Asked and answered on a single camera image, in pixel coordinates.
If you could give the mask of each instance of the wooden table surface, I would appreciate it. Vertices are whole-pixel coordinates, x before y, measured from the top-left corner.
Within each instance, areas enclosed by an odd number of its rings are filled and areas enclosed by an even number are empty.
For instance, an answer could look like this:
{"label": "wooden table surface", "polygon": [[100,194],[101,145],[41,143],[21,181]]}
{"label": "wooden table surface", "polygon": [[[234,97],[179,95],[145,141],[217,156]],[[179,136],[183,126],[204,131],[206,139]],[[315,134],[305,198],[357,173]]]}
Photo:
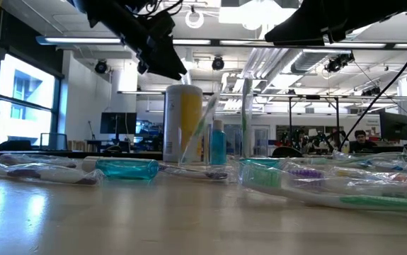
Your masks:
{"label": "wooden table surface", "polygon": [[0,254],[407,254],[407,214],[166,174],[98,188],[0,178]]}

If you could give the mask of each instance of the person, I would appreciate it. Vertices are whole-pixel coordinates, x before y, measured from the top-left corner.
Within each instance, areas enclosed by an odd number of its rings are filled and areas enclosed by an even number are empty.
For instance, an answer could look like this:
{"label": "person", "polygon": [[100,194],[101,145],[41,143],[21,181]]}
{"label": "person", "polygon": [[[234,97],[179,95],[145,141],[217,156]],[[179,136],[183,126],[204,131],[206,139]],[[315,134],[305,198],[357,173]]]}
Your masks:
{"label": "person", "polygon": [[364,130],[356,130],[354,136],[356,140],[350,143],[350,153],[361,152],[363,149],[372,149],[377,146],[374,142],[367,141],[367,134]]}

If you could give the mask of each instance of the small blue bottle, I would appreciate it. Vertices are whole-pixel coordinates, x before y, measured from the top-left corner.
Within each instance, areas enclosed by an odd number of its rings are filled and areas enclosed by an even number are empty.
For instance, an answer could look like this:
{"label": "small blue bottle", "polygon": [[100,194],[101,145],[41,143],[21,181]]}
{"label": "small blue bottle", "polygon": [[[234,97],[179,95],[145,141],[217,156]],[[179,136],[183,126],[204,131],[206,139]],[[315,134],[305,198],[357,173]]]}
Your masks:
{"label": "small blue bottle", "polygon": [[114,179],[151,180],[158,173],[159,163],[153,159],[86,157],[82,169],[100,169],[108,178]]}
{"label": "small blue bottle", "polygon": [[225,165],[227,163],[227,141],[222,120],[212,122],[210,142],[210,164]]}

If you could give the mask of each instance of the computer monitor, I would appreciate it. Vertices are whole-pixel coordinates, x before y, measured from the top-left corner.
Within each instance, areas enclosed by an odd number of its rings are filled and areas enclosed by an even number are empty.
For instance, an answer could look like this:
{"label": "computer monitor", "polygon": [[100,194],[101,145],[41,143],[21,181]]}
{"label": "computer monitor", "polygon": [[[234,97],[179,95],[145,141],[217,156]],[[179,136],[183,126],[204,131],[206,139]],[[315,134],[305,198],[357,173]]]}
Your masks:
{"label": "computer monitor", "polygon": [[135,134],[136,113],[102,113],[101,134]]}
{"label": "computer monitor", "polygon": [[381,137],[387,140],[407,140],[407,116],[379,113]]}

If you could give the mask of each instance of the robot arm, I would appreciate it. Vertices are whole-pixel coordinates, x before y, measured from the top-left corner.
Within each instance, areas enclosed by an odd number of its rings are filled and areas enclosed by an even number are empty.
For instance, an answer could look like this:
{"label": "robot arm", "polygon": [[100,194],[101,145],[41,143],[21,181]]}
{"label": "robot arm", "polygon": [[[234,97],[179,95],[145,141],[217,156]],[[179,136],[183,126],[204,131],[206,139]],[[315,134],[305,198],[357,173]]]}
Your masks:
{"label": "robot arm", "polygon": [[123,45],[136,52],[137,71],[151,72],[180,80],[187,70],[173,49],[170,36],[175,26],[167,10],[155,16],[138,15],[150,1],[147,0],[68,0],[85,13],[91,27],[98,22],[116,34]]}

